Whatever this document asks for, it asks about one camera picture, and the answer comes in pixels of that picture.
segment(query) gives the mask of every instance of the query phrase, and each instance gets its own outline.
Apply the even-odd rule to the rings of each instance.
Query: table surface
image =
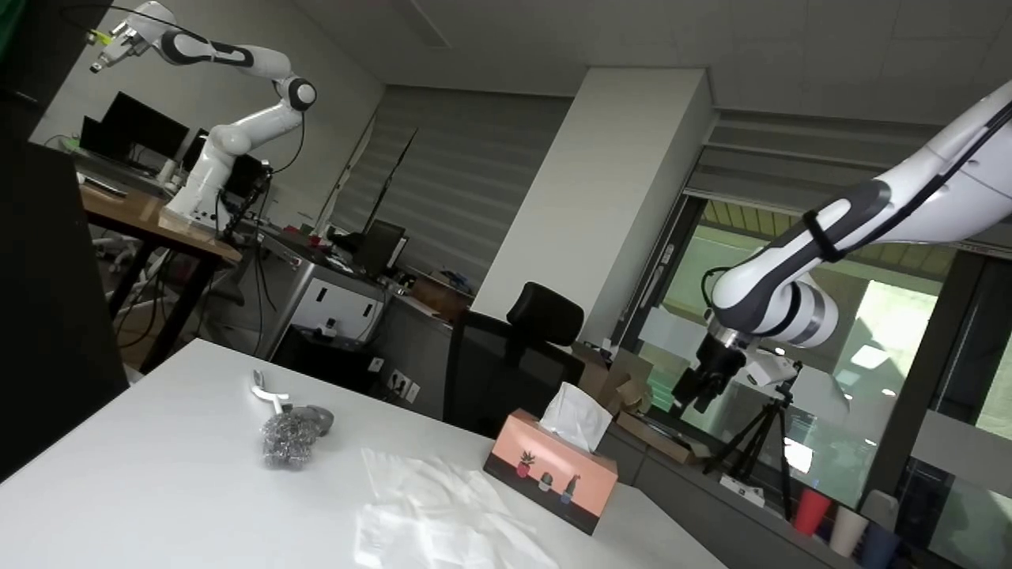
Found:
[[[303,469],[262,465],[268,408],[250,395],[252,370],[334,410]],[[364,449],[477,469],[490,439],[193,341],[0,485],[0,564],[356,564]],[[538,522],[556,564],[720,564],[634,485],[616,485],[587,536],[487,479]]]
[[[185,219],[166,211],[161,208],[166,201],[157,194],[130,191],[130,189],[125,189],[125,194],[114,194],[91,184],[83,184],[83,204],[88,213],[128,223],[138,232],[152,232],[161,241],[173,241],[173,244],[211,252],[228,265],[239,265],[244,258],[244,252],[220,241],[211,230],[186,223]]]

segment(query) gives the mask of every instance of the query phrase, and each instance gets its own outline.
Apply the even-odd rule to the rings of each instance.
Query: white robotic arm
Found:
[[[939,134],[893,170],[808,211],[796,226],[717,269],[708,297],[711,330],[698,366],[675,399],[704,408],[746,364],[752,341],[814,347],[839,309],[809,278],[819,261],[846,258],[867,244],[955,244],[1012,211],[1012,81],[978,102]]]
[[[222,63],[274,85],[281,97],[278,104],[258,109],[239,122],[211,127],[185,189],[169,201],[169,211],[186,220],[228,226],[228,211],[220,208],[220,191],[235,166],[235,159],[248,155],[265,138],[293,130],[312,107],[317,88],[306,79],[293,76],[290,59],[278,51],[258,43],[220,43],[176,28],[173,15],[157,0],[144,3],[111,34],[99,34],[99,42],[104,47],[91,63],[91,71],[103,71],[125,57],[138,57],[152,47],[173,65]]]

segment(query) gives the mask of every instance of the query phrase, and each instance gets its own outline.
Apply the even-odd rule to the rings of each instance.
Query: computer screen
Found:
[[[116,90],[114,104],[104,109],[104,130],[130,133],[136,145],[146,145],[166,159],[176,159],[186,127],[157,114],[155,107]]]

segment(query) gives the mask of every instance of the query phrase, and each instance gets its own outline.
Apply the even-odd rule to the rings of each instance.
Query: window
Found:
[[[670,414],[670,387],[704,335],[702,276],[746,258],[790,223],[794,213],[746,204],[708,201],[702,208],[662,305],[639,330],[639,355],[656,364],[648,382],[659,414]],[[796,402],[788,414],[788,457],[796,479],[857,505],[948,261],[953,250],[939,247],[869,247],[855,258],[814,269],[814,278],[835,297],[842,323],[826,345],[788,351],[809,366],[803,376],[809,386],[794,386]],[[704,410],[689,408],[680,419],[728,443],[765,402],[756,387],[730,382]],[[777,450],[782,446],[769,443],[765,457],[777,465]]]
[[[960,564],[1012,564],[1012,311],[992,309],[1012,265],[983,265],[978,309],[911,450],[906,536]]]

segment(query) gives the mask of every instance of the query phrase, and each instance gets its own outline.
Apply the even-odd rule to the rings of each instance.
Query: office chair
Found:
[[[528,280],[507,323],[531,341],[573,345],[581,327],[581,305],[570,297]]]
[[[524,408],[542,417],[561,382],[580,382],[580,376],[580,356],[509,323],[466,311],[449,341],[442,417],[496,436],[507,414]]]

